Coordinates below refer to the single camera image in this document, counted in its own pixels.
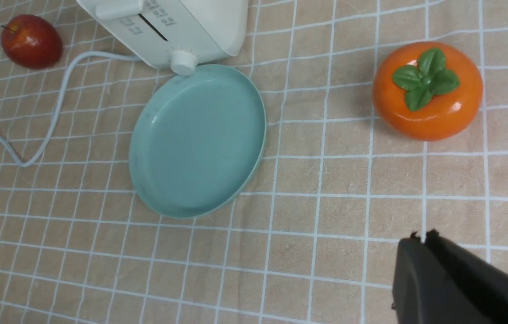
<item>toaster slot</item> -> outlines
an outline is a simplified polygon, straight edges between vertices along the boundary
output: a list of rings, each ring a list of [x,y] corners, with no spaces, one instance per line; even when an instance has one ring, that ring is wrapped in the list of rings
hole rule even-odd
[[[156,29],[156,27],[154,27],[144,16],[143,14],[139,13],[138,16],[148,25],[148,27],[150,27],[153,31],[155,31],[157,33],[157,35],[159,35],[162,39],[164,39],[164,41],[168,41],[168,39],[166,39],[166,37],[164,37],[164,35],[162,35],[162,33],[160,33],[159,30]]]

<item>apple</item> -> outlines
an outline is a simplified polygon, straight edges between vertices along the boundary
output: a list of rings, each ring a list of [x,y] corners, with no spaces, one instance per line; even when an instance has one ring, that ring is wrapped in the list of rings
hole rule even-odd
[[[12,62],[41,70],[60,60],[63,49],[60,34],[43,18],[21,14],[2,27],[1,47]]]

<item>toaster knob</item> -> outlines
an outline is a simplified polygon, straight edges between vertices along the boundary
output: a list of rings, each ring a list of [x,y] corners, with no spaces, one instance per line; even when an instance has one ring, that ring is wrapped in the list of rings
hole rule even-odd
[[[189,76],[194,73],[196,65],[198,65],[198,58],[196,58],[196,55],[180,49],[172,52],[170,68],[174,73],[180,74],[181,76]]]

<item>apple stem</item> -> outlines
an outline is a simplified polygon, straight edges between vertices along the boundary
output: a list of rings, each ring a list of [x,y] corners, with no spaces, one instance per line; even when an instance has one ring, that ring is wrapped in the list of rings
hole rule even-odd
[[[10,28],[8,28],[8,27],[6,27],[6,26],[4,26],[4,25],[0,25],[0,26],[1,26],[2,28],[5,28],[5,29],[7,29],[7,30],[11,31],[11,32],[16,32],[15,30],[10,29]]]

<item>plate rim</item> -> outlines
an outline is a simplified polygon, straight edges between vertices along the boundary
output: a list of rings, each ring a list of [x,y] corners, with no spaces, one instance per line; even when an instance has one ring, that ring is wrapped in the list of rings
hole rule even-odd
[[[143,126],[141,126],[143,124],[143,121],[141,121],[144,117],[144,114],[148,114],[149,111],[153,111],[154,113],[152,115],[156,115],[155,112],[158,112],[160,111],[160,109],[162,109],[164,107],[164,105],[158,105],[158,106],[153,106],[153,107],[150,107],[150,103],[151,101],[153,101],[153,99],[155,98],[155,96],[157,96],[157,94],[160,92],[161,89],[164,88],[164,86],[167,86],[168,84],[173,84],[175,82],[180,82],[182,80],[187,80],[188,78],[191,78],[192,76],[174,76],[173,78],[171,78],[170,80],[168,80],[165,84],[163,84],[156,92],[154,92],[154,94],[152,95],[152,98],[150,98],[150,100],[148,101],[148,103],[146,103],[146,105],[144,106],[144,109],[142,109],[141,113],[140,113],[140,116],[138,117],[137,121],[136,121],[136,125],[133,129],[133,132],[132,132],[132,138],[130,139],[130,148],[129,148],[129,153],[128,153],[128,170],[130,172],[130,179],[132,181],[132,184],[133,184],[133,187],[134,187],[134,194],[135,195],[138,195],[138,197],[140,197],[141,201],[144,202],[144,204],[153,212],[157,213],[157,215],[162,215],[162,216],[165,216],[165,217],[169,217],[169,218],[172,218],[172,219],[195,219],[195,218],[198,218],[198,217],[202,217],[202,216],[205,216],[205,215],[208,215],[214,211],[216,211],[217,209],[220,209],[222,207],[224,207],[225,205],[227,205],[228,203],[230,203],[231,201],[233,201],[233,199],[235,199],[235,197],[237,197],[237,195],[239,195],[242,191],[244,191],[245,187],[248,185],[248,183],[250,183],[250,181],[252,180],[252,178],[254,177],[254,174],[256,174],[256,171],[258,170],[258,167],[260,166],[260,162],[262,160],[262,157],[264,155],[264,150],[266,149],[266,137],[267,137],[267,113],[266,113],[266,107],[264,105],[264,100],[262,99],[262,96],[260,95],[260,92],[258,90],[258,88],[256,88],[256,85],[252,82],[252,80],[250,80],[245,74],[243,74],[241,71],[239,71],[237,68],[233,68],[231,66],[227,66],[227,65],[222,65],[222,64],[203,64],[203,65],[200,65],[196,68],[196,72],[200,72],[202,70],[206,70],[208,68],[214,68],[214,69],[217,69],[217,70],[226,70],[226,71],[231,71],[232,73],[237,73],[237,75],[241,78],[244,79],[245,83],[248,85],[248,86],[251,86],[254,90],[255,90],[255,93],[256,95],[258,96],[258,99],[260,100],[260,108],[262,109],[262,113],[263,113],[263,136],[262,136],[262,145],[260,146],[260,152],[258,153],[258,156],[256,158],[256,163],[252,166],[252,170],[250,170],[250,173],[248,173],[248,176],[246,177],[246,179],[244,180],[244,182],[242,182],[242,184],[240,185],[240,187],[234,192],[232,193],[232,195],[230,197],[228,197],[228,199],[226,199],[225,201],[223,201],[223,203],[220,203],[219,205],[217,205],[215,208],[212,208],[211,210],[209,211],[206,211],[204,213],[200,213],[200,214],[197,214],[197,215],[193,215],[193,216],[176,216],[176,215],[168,215],[166,213],[163,213],[159,210],[159,208],[157,208],[155,205],[153,205],[151,203],[151,199],[148,197],[147,193],[141,189],[141,183],[143,183],[143,181],[141,181],[138,177],[137,177],[137,172],[135,169],[135,167],[138,165],[135,161],[136,161],[136,148],[137,148],[137,143],[139,143],[139,141],[137,141],[137,137],[139,136],[139,133],[141,132],[140,129],[143,128]],[[185,88],[180,88],[179,90],[176,91],[177,94],[179,94],[180,92],[183,92]]]

